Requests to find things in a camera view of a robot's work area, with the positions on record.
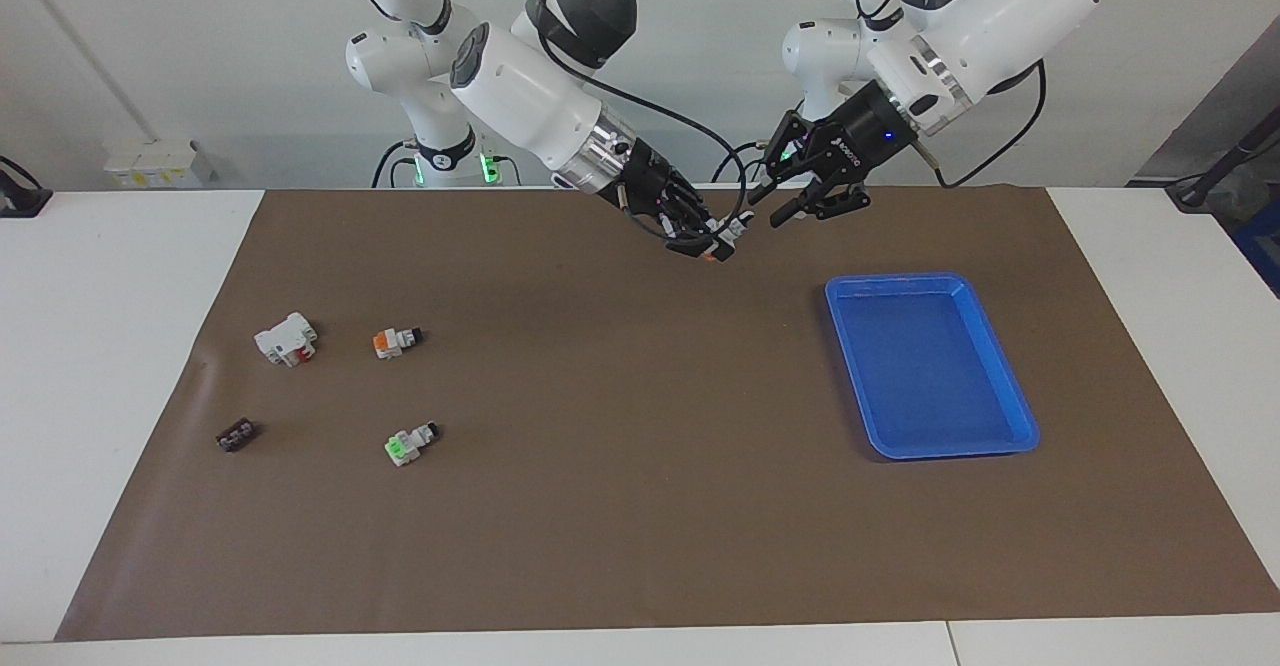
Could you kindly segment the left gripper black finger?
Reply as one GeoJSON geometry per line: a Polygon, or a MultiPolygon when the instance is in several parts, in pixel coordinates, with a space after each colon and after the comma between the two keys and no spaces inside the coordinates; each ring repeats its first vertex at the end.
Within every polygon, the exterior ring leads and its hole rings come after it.
{"type": "Polygon", "coordinates": [[[831,141],[840,136],[841,124],[831,117],[810,122],[799,111],[786,111],[764,149],[762,191],[772,192],[786,181],[810,173],[808,190],[832,192],[837,182],[832,175],[833,161],[826,154],[833,149],[831,141]]]}
{"type": "Polygon", "coordinates": [[[781,228],[800,214],[827,220],[870,205],[864,183],[867,161],[787,161],[771,164],[774,186],[795,175],[812,173],[810,182],[795,197],[771,214],[771,225],[781,228]]]}

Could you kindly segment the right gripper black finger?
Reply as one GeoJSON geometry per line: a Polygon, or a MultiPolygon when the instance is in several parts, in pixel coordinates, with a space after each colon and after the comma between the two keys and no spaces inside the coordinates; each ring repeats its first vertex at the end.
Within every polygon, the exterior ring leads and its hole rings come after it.
{"type": "Polygon", "coordinates": [[[658,238],[668,251],[690,259],[731,259],[733,243],[723,237],[717,227],[700,232],[678,232],[675,236],[659,233],[658,238]]]}
{"type": "Polygon", "coordinates": [[[668,237],[713,236],[721,223],[710,214],[705,200],[680,173],[666,177],[666,234],[668,237]]]}

